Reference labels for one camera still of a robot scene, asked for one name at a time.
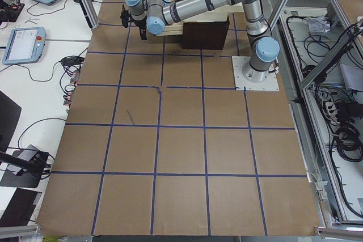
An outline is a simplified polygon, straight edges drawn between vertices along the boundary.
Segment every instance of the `metal base plate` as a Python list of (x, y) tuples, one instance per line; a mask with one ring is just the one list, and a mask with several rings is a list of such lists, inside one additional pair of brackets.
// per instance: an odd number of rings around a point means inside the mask
[(279, 91), (278, 83), (276, 79), (276, 74), (268, 74), (267, 78), (261, 83), (254, 83), (247, 80), (242, 75), (242, 67), (245, 63), (250, 61), (250, 57), (247, 56), (233, 56), (233, 73), (234, 82), (236, 84), (237, 90), (250, 90), (250, 91)]

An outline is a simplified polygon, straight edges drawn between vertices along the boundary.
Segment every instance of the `brown cardboard sheet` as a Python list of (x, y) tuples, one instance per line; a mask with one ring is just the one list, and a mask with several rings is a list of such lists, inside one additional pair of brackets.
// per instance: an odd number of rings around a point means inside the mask
[(363, 0), (338, 0), (350, 24), (357, 23), (357, 17), (363, 16)]
[[(124, 0), (104, 1), (113, 3), (100, 21), (120, 24)], [(235, 90), (231, 56), (251, 49), (243, 15), (229, 16), (223, 50), (183, 50), (149, 33), (141, 41), (137, 27), (95, 30), (43, 233), (313, 235), (319, 221), (283, 83)]]

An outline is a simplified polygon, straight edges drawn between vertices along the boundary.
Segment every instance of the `metal rack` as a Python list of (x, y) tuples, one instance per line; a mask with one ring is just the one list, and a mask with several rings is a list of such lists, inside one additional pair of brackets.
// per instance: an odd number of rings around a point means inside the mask
[[(332, 194), (328, 196), (329, 200), (333, 199), (334, 209), (337, 210), (338, 220), (343, 224), (361, 224), (363, 225), (363, 219), (355, 216), (349, 211), (344, 203), (344, 196), (339, 188), (339, 181), (335, 175), (334, 165), (330, 159), (328, 153), (328, 144), (331, 141), (332, 135), (328, 131), (324, 118), (318, 108), (315, 97), (311, 89), (313, 88), (315, 79), (320, 75), (322, 71), (330, 64), (331, 58), (336, 54), (336, 47), (327, 52), (327, 49), (317, 47), (315, 48), (315, 54), (318, 56), (323, 56), (326, 54), (325, 58), (316, 58), (318, 63), (314, 63), (305, 49), (305, 38), (309, 36), (309, 28), (306, 24), (302, 22), (301, 19), (292, 19), (291, 16), (323, 16), (327, 13), (325, 9), (313, 9), (313, 8), (296, 8), (296, 7), (286, 7), (281, 15), (281, 26), (285, 34), (286, 43), (289, 48), (290, 55), (292, 57), (293, 66), (297, 75), (297, 82), (299, 89), (301, 90), (309, 119), (311, 121), (316, 145), (319, 147), (322, 160), (327, 170), (328, 179), (330, 186), (332, 188)], [(343, 27), (335, 27), (331, 32), (322, 34), (324, 36), (323, 42), (327, 45), (332, 46), (337, 42), (340, 34), (343, 32)], [(357, 52), (354, 53), (355, 58), (359, 59)], [(343, 56), (340, 63), (349, 65), (351, 62), (347, 56)], [(302, 68), (308, 65), (315, 65), (316, 67), (308, 76), (303, 76)], [(345, 89), (344, 81), (341, 76), (339, 66), (336, 66), (328, 74), (328, 77), (324, 81), (324, 86), (327, 90), (330, 88), (342, 88)], [(359, 131), (363, 131), (363, 123), (361, 121), (356, 121), (354, 124)], [(339, 158), (336, 152), (333, 153), (334, 161), (339, 167), (339, 173), (341, 174), (341, 179), (343, 179), (346, 184), (345, 195), (347, 199), (350, 200), (354, 206), (354, 209), (360, 211), (360, 204), (358, 202), (359, 196), (363, 196), (363, 164), (362, 163), (349, 163)]]

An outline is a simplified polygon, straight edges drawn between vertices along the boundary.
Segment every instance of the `white table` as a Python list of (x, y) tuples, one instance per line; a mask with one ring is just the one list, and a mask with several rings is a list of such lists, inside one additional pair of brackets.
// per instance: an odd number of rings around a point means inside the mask
[[(30, 9), (32, 14), (38, 15), (45, 12), (52, 12), (64, 7), (66, 0), (58, 0), (53, 5), (44, 5), (39, 3)], [(64, 10), (57, 11), (50, 15), (41, 15), (34, 17), (27, 12), (27, 9), (34, 5), (36, 2), (32, 0), (21, 0), (25, 7), (15, 23), (10, 23), (5, 29), (0, 29), (0, 44), (6, 43), (9, 38), (10, 32), (13, 28), (27, 28), (27, 27), (44, 27), (47, 32), (47, 40), (54, 41), (90, 41), (92, 32), (83, 15), (79, 3), (73, 0), (68, 0)], [(93, 2), (95, 11), (98, 14), (101, 4)]]
[[(62, 57), (78, 55), (88, 47), (84, 42), (67, 41), (46, 41), (43, 55), (38, 63), (27, 64), (33, 78), (37, 80), (49, 79), (52, 75), (52, 67)], [(0, 64), (0, 70), (6, 66)], [(66, 119), (68, 109), (63, 106), (63, 92), (59, 80), (64, 70), (61, 64), (57, 64), (54, 77), (50, 82), (34, 82), (30, 79), (27, 69), (19, 66), (12, 66), (0, 73), (0, 90), (16, 102), (22, 108), (19, 123), (9, 146), (16, 147), (21, 133), (32, 123), (48, 117), (59, 117)], [(62, 85), (69, 83), (70, 78), (66, 75)], [(56, 156), (58, 145), (62, 136), (64, 121), (48, 120), (40, 122), (31, 127), (22, 137), (21, 147), (33, 145), (41, 151), (49, 152)], [(5, 169), (6, 164), (1, 164), (0, 169)], [(48, 179), (41, 180), (39, 186), (34, 189), (38, 192), (45, 192)], [(4, 210), (9, 203), (15, 188), (0, 186), (0, 210)], [(37, 205), (38, 209), (43, 200), (43, 195)]]

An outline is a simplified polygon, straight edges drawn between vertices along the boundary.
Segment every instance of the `robotic arm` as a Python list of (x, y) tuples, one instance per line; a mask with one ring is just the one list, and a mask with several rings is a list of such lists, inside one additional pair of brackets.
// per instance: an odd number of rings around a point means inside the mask
[(224, 5), (242, 3), (247, 20), (247, 34), (252, 48), (250, 63), (243, 68), (243, 75), (252, 82), (262, 82), (268, 75), (271, 63), (276, 59), (280, 46), (270, 37), (269, 25), (262, 12), (261, 0), (126, 0), (129, 11), (123, 7), (123, 26), (129, 18), (140, 29), (141, 39), (146, 40), (146, 29), (161, 34), (166, 25), (212, 11)]

